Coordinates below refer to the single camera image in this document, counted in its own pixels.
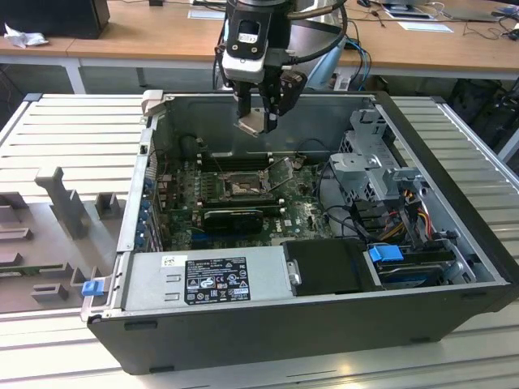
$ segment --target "side panel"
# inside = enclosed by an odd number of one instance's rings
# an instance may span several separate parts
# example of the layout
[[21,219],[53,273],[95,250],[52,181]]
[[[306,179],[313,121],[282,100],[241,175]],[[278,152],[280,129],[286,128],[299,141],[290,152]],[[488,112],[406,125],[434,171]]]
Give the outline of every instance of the side panel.
[[148,374],[438,341],[506,288],[94,319],[88,328],[127,373]]

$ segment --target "table leg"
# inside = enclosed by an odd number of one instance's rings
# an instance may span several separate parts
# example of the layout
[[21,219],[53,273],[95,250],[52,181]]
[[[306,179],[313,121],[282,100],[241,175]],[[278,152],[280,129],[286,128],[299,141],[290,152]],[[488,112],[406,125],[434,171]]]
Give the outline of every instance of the table leg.
[[510,158],[519,150],[519,128],[513,133],[512,138],[503,146],[497,156],[503,161],[508,162]]
[[347,91],[350,86],[350,80],[354,75],[354,69],[349,67],[338,67],[336,69],[337,80],[333,86],[334,91]]
[[68,79],[71,81],[72,89],[75,94],[85,94],[85,88],[83,84],[83,79],[81,78],[81,65],[79,61],[75,58],[70,58],[70,60],[65,61],[63,64],[65,67],[66,73],[68,74]]
[[140,87],[147,87],[148,83],[146,82],[146,77],[144,76],[144,69],[142,67],[137,67],[137,79],[139,80]]

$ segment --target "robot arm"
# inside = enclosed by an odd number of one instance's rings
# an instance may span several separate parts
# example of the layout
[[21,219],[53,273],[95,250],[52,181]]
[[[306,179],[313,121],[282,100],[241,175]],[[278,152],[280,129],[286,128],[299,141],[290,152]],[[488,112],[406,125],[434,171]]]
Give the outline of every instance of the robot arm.
[[[224,85],[234,91],[241,130],[253,136],[268,133],[276,129],[277,119],[295,106],[307,75],[294,66],[321,57],[343,41],[347,24],[344,3],[317,3],[308,11],[294,12],[294,0],[228,0],[228,33],[226,39],[222,34],[215,52]],[[322,17],[336,9],[341,12],[342,26],[332,42],[302,57],[288,50],[295,20]],[[252,88],[258,89],[263,108],[251,107]]]

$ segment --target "white paper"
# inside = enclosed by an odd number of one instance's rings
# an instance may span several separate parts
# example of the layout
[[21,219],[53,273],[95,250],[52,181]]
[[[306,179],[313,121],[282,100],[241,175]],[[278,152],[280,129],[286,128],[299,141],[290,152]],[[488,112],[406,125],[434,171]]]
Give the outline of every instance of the white paper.
[[6,33],[3,34],[3,37],[14,46],[25,49],[27,46],[38,46],[49,43],[43,34],[40,34],[39,32],[26,33],[16,31],[13,28],[10,28],[7,24],[4,25],[6,26]]
[[223,20],[225,12],[219,11],[205,11],[205,10],[190,10],[187,13],[188,19],[208,19],[208,20]]
[[436,23],[414,23],[414,22],[398,22],[408,31],[425,31],[425,32],[454,32],[445,24]]

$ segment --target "yellow wire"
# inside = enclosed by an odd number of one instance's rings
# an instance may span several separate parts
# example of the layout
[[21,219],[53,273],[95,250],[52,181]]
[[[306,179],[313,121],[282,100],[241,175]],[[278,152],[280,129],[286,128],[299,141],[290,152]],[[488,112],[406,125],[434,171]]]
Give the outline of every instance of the yellow wire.
[[401,230],[404,227],[403,223],[400,223],[397,227],[386,233],[380,240],[383,241],[385,239],[388,239],[389,237],[392,237],[396,233],[398,233],[399,230]]

